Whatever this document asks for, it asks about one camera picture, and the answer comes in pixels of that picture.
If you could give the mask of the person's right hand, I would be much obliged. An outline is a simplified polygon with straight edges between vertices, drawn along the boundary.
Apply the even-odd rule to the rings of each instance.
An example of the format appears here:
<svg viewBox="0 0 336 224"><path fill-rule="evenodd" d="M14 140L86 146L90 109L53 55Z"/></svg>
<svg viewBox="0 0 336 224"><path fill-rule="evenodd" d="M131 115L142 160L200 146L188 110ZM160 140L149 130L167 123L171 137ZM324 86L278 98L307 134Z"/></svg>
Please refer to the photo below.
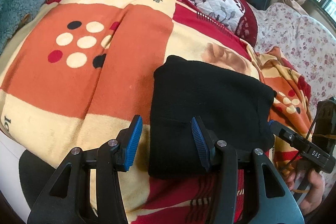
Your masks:
<svg viewBox="0 0 336 224"><path fill-rule="evenodd" d="M308 173L308 182L311 187L299 205L303 215L308 215L314 211L322 202L323 193L325 191L325 179L317 173L314 169L311 169Z"/></svg>

